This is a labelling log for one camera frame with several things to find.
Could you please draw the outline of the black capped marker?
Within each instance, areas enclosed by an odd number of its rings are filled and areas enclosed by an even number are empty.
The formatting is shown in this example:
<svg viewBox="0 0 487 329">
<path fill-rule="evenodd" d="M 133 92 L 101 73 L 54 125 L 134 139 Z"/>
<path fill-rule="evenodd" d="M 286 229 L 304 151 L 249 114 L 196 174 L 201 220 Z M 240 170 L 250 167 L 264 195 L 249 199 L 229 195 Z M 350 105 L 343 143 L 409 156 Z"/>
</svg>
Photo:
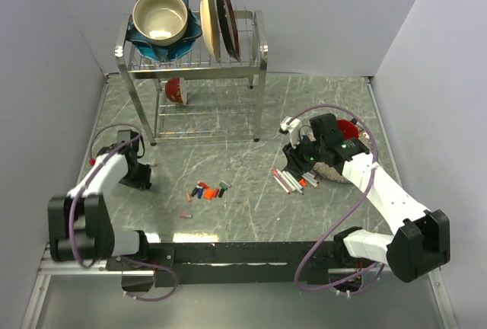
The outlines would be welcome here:
<svg viewBox="0 0 487 329">
<path fill-rule="evenodd" d="M 304 192 L 302 190 L 302 186 L 291 175 L 288 175 L 287 178 L 291 182 L 294 189 L 296 189 L 297 192 L 299 192 L 301 195 L 303 195 Z"/>
</svg>

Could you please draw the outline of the pink highlighter pen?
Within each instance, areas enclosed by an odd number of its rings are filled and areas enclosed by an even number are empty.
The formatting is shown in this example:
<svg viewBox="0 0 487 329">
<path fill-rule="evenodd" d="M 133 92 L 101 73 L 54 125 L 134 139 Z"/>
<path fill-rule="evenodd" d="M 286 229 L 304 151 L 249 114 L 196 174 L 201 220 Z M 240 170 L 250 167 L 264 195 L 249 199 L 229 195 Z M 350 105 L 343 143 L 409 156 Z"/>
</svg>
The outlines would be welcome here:
<svg viewBox="0 0 487 329">
<path fill-rule="evenodd" d="M 298 189 L 296 188 L 296 186 L 283 174 L 282 171 L 280 170 L 276 170 L 279 177 L 288 185 L 288 187 L 290 188 L 290 190 L 292 192 L 297 192 Z"/>
</svg>

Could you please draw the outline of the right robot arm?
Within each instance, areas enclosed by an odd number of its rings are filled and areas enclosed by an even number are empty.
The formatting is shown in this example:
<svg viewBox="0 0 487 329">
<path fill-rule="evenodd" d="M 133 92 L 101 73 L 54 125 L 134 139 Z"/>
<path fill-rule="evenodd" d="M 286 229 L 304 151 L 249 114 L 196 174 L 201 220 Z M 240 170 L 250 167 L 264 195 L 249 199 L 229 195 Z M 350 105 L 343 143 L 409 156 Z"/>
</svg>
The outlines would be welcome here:
<svg viewBox="0 0 487 329">
<path fill-rule="evenodd" d="M 286 171 L 305 174 L 325 164 L 357 187 L 389 226 L 388 235 L 350 228 L 334 238 L 333 258 L 350 267 L 358 258 L 386 264 L 404 283 L 450 261 L 450 220 L 410 196 L 377 162 L 359 139 L 348 137 L 339 120 L 325 113 L 310 120 L 311 137 L 301 135 L 302 122 L 287 117 L 281 133 L 289 136 L 283 148 Z"/>
</svg>

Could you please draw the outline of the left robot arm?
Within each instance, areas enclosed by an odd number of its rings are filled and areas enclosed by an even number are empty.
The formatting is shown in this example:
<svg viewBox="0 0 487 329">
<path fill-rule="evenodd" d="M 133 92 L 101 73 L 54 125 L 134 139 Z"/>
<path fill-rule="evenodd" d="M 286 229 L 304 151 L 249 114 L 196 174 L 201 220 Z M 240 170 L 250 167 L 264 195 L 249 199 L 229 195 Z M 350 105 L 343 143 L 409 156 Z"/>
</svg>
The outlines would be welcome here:
<svg viewBox="0 0 487 329">
<path fill-rule="evenodd" d="M 140 270 L 151 260 L 148 239 L 141 230 L 116 232 L 106 198 L 117 184 L 136 190 L 151 188 L 151 166 L 138 154 L 145 147 L 142 135 L 132 129 L 117 133 L 112 145 L 103 147 L 92 169 L 65 196 L 48 202 L 49 250 L 56 262 L 76 261 L 89 267 L 97 260 L 123 256 Z"/>
</svg>

